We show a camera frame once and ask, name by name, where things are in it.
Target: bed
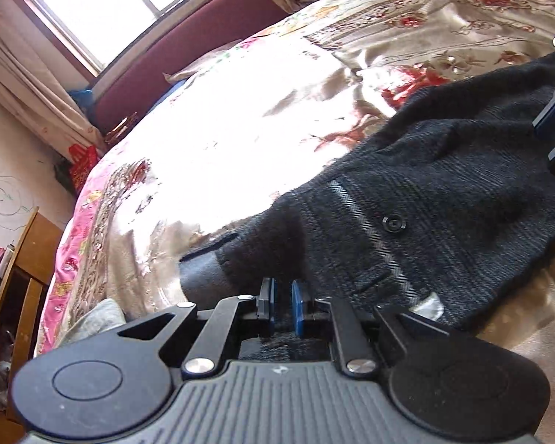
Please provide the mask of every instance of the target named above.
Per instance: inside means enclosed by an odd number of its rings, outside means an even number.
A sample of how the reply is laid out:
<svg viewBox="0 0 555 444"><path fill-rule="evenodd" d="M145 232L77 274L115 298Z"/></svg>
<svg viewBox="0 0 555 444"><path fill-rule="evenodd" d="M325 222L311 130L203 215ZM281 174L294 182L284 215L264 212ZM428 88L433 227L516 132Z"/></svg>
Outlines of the bed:
<svg viewBox="0 0 555 444"><path fill-rule="evenodd" d="M551 53L554 33L555 0L320 0L222 53L90 173L37 353L105 298L128 319L185 301L186 253L314 177L419 88ZM555 443L555 259L480 336L546 371L554 397L539 436Z"/></svg>

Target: striped trim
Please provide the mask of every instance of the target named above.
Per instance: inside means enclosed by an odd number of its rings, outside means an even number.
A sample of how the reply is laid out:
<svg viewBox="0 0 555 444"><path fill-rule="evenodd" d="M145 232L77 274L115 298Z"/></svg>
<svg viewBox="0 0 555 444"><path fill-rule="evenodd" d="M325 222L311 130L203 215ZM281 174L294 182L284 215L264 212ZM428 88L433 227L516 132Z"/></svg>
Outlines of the striped trim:
<svg viewBox="0 0 555 444"><path fill-rule="evenodd" d="M416 305L419 302L418 293L411 286L409 280L401 270L400 265L392 256L391 252L386 248L384 242L382 241L382 238L380 238L380 235L378 234L376 229L368 221L366 215L360 209L359 205L338 181L329 182L329 187L331 187L331 190L342 200L343 204L349 209L351 214L359 222L361 229L367 235L368 239L370 239L372 245L374 245L376 253L385 261L386 265L392 273L392 276L395 278L399 287L401 288L401 292L405 295L405 297L407 297L407 300L409 300L409 305Z"/></svg>

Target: metal bolt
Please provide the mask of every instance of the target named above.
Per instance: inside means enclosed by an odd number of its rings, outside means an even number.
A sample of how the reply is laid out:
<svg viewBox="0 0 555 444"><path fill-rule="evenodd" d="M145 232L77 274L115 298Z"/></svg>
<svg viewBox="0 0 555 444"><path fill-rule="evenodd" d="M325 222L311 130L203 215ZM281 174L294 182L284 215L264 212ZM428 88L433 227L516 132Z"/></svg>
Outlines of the metal bolt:
<svg viewBox="0 0 555 444"><path fill-rule="evenodd" d="M204 374L213 369L213 360L206 359L205 357L196 357L195 359L185 362L183 367L191 374Z"/></svg>
<svg viewBox="0 0 555 444"><path fill-rule="evenodd" d="M347 363L347 370L354 374L368 374L376 369L376 362L370 359L353 359Z"/></svg>

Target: dark gray sweater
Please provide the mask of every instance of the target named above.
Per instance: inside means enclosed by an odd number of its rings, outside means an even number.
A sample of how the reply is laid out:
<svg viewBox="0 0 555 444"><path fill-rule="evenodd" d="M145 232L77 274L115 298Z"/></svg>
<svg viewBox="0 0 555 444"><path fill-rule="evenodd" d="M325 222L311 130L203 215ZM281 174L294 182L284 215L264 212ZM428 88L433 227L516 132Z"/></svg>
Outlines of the dark gray sweater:
<svg viewBox="0 0 555 444"><path fill-rule="evenodd" d="M441 321L470 327L555 252L551 143L531 127L554 87L549 55L424 89L216 249L223 271L240 292L304 278L359 308L435 292Z"/></svg>

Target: white curtain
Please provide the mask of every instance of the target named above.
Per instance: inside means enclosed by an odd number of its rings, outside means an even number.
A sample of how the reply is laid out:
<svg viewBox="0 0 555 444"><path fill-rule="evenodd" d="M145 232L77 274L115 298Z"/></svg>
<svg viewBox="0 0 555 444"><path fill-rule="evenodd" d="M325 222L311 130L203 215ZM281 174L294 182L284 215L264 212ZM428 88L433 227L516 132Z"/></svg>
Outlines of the white curtain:
<svg viewBox="0 0 555 444"><path fill-rule="evenodd" d="M0 103L69 160L68 148L75 143L105 149L99 131L1 12Z"/></svg>

